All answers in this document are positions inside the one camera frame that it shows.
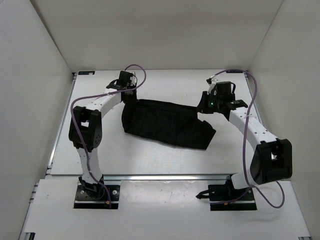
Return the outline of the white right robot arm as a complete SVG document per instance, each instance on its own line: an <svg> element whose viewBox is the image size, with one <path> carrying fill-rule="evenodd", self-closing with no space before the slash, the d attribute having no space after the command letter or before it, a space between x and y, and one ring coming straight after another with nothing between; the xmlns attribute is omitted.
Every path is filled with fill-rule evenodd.
<svg viewBox="0 0 320 240"><path fill-rule="evenodd" d="M209 89L204 91L197 109L202 114L222 114L242 134L243 143L249 143L254 154L249 166L226 178L219 190L208 190L210 196L223 194L226 203L238 200L252 187L289 179L293 174L292 144L269 132L250 113L249 106L235 96L236 85L231 81L207 79Z"/></svg>

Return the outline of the black pleated skirt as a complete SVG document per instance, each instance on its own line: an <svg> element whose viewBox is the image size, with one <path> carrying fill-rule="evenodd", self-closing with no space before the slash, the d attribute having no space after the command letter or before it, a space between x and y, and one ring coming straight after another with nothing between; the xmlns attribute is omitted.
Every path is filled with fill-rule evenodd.
<svg viewBox="0 0 320 240"><path fill-rule="evenodd" d="M121 122L127 134L196 150L206 150L216 134L198 118L196 107L157 100L127 102Z"/></svg>

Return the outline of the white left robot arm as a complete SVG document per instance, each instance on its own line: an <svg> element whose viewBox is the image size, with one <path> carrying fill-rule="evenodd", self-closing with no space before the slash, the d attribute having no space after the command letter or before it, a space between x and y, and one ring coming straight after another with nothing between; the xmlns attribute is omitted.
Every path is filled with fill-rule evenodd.
<svg viewBox="0 0 320 240"><path fill-rule="evenodd" d="M104 183L98 159L98 146L102 141L103 117L116 105L137 98L138 78L134 71L122 70L102 94L79 97L70 106L71 121L68 138L80 157L83 191L93 200L111 200Z"/></svg>

